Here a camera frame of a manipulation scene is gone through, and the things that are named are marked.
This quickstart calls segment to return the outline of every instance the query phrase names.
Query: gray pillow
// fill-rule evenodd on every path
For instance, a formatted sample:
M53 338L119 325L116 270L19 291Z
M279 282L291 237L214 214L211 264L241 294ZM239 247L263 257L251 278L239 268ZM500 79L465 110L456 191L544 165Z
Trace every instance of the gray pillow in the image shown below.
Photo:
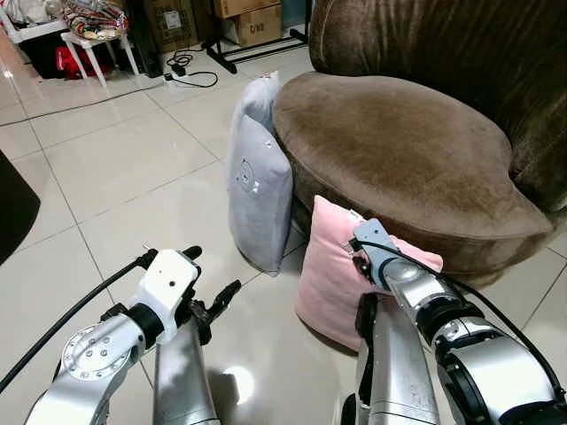
M253 266L276 275L290 230L290 163L274 137L248 115L232 136L230 231Z

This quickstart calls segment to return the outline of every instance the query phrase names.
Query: brown sofa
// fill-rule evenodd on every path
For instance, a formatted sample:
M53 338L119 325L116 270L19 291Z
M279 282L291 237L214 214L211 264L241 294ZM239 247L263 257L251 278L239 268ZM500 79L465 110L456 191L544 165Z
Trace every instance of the brown sofa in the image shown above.
M567 2L318 0L316 72L274 124L308 231L313 197L376 216L476 286L567 218Z

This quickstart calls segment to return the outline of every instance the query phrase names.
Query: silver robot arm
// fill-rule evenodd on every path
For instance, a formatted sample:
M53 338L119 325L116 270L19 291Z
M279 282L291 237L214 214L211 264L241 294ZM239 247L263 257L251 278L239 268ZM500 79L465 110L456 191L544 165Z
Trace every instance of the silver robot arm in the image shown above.
M206 310L203 303L192 299L192 286L199 273L198 266L183 253L158 252L129 309L117 305L107 312L104 321L69 339L60 369L49 389L36 401L26 425L104 424L112 394L144 352L156 343L169 343L178 327L196 314L199 318L195 321L204 324L207 332L210 322L240 288L239 281L233 282Z
M363 271L392 292L397 305L431 347L458 424L567 423L564 400L558 400L546 371L523 345L487 321L480 310L434 274L407 259L365 245L393 246L388 244L378 220L370 220L354 233L351 245L362 248L369 258L369 267ZM378 309L387 308L387 304Z

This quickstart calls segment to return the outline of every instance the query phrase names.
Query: white tile floor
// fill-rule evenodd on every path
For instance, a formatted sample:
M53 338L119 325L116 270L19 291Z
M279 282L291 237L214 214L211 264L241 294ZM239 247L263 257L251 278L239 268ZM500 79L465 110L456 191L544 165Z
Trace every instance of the white tile floor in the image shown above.
M208 301L227 282L247 282L213 327L206 365L248 368L249 402L220 407L223 425L337 424L353 391L354 358L315 339L292 305L305 250L293 230L283 272L258 274L237 253L227 225L222 160L230 116L242 87L279 69L282 79L308 71L307 50L242 64L231 75L196 53L193 70L214 70L212 89L160 86L103 104L0 127L0 149L42 199L22 245L0 266L0 375L79 297L138 255L157 248L204 249L198 294ZM0 123L108 96L95 79L41 81L0 36ZM143 76L116 73L110 93L149 88ZM567 235L517 266L485 293L533 337L567 383ZM140 273L114 284L75 317L0 396L2 423L23 422L49 384L59 351L76 329L112 301L127 302ZM153 355L136 366L113 398L111 424L151 423ZM453 423L439 397L442 423Z

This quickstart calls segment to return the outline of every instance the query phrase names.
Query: white plastic chair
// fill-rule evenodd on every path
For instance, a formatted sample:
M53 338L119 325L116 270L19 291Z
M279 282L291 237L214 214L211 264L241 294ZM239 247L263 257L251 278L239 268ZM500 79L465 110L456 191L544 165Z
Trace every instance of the white plastic chair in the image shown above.
M73 56L74 61L77 63L79 69L81 70L82 78L86 79L87 73L85 73L85 68L82 66L81 60L79 59L79 55L77 54L77 50L74 47L74 45L77 44L83 47L83 49L87 53L87 56L89 57L93 69L95 70L95 74L97 75L98 80L100 81L102 86L106 89L107 86L106 86L105 76L103 75L103 72L101 71L100 66L98 65L97 57L95 56L95 53L92 51L92 48L102 43L106 44L106 48L108 49L108 52L110 53L110 56L113 59L113 63L116 65L116 56L114 55L114 50L110 42L89 40L87 38L82 38L71 32L62 33L61 39L65 42L65 44L71 51L71 56ZM134 60L134 55L132 54L132 50L130 49L130 43L128 42L126 33L122 34L122 37L120 38L120 42L122 44L122 48L126 51L126 55L128 56L128 61L132 66L132 71L134 72L134 75L139 75L140 73L138 72L138 66L136 64L136 61Z

